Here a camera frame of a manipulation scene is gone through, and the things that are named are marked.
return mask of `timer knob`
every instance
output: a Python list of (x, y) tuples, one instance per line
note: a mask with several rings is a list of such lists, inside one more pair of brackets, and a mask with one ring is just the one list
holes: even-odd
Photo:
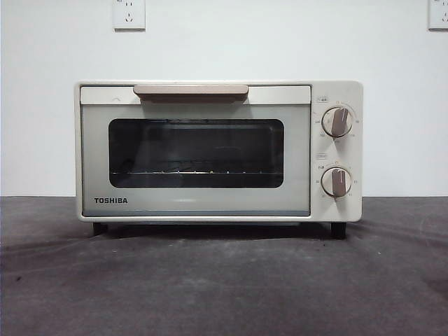
[(322, 188), (329, 196), (342, 197), (351, 187), (351, 177), (343, 168), (330, 168), (322, 175)]
[(322, 127), (325, 133), (333, 138), (340, 138), (349, 133), (351, 125), (351, 114), (345, 107), (332, 108), (326, 111), (322, 118)]

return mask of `black rubber foot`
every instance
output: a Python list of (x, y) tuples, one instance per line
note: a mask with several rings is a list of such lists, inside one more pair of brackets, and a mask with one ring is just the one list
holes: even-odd
[(331, 223), (331, 237), (334, 239), (345, 239), (345, 228), (347, 223)]
[(102, 235), (103, 233), (107, 232), (107, 224), (101, 224), (101, 223), (93, 223), (93, 235)]

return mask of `tan handle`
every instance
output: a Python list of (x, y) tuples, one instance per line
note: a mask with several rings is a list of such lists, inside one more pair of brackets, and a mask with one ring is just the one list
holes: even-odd
[(141, 101), (153, 103), (232, 103), (244, 101), (247, 85), (135, 85)]

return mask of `wall outlet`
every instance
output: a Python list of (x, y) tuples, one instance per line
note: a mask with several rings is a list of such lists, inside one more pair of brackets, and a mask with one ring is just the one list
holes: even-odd
[(145, 0), (113, 0), (112, 6), (115, 30), (145, 30)]
[(429, 30), (448, 30), (448, 0), (429, 0)]

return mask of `glass window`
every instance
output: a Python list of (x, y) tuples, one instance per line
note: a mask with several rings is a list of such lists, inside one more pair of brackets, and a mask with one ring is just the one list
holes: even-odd
[(280, 120), (115, 119), (109, 179), (117, 188), (277, 188)]

